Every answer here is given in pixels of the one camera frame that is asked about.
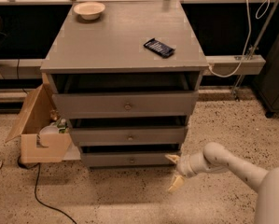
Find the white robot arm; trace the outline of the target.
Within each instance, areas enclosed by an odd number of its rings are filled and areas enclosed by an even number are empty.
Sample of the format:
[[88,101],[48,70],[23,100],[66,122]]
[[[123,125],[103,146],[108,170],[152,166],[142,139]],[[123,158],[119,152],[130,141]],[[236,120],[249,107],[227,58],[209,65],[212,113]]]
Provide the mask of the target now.
[[170,192],[197,174],[231,171],[258,195],[254,224],[279,224],[279,167],[265,170],[215,142],[206,144],[201,152],[193,155],[166,154],[165,157],[176,168],[168,188]]

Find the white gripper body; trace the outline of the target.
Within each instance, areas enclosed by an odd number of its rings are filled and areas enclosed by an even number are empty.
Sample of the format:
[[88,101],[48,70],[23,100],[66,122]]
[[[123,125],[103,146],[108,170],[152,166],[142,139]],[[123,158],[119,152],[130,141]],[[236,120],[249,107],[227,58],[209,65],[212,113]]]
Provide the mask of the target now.
[[203,154],[182,155],[177,162],[176,170],[183,177],[191,178],[203,171]]

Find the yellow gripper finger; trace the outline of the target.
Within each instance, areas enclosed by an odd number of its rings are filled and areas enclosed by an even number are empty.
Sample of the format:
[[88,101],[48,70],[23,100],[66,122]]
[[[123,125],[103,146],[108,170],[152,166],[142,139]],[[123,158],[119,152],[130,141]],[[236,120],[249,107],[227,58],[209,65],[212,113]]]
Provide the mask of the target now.
[[185,177],[182,175],[174,175],[171,186],[168,188],[169,192],[174,192],[179,189],[185,182]]
[[180,157],[178,155],[174,155],[174,154],[166,154],[165,157],[169,161],[173,162],[174,164],[177,164],[180,159]]

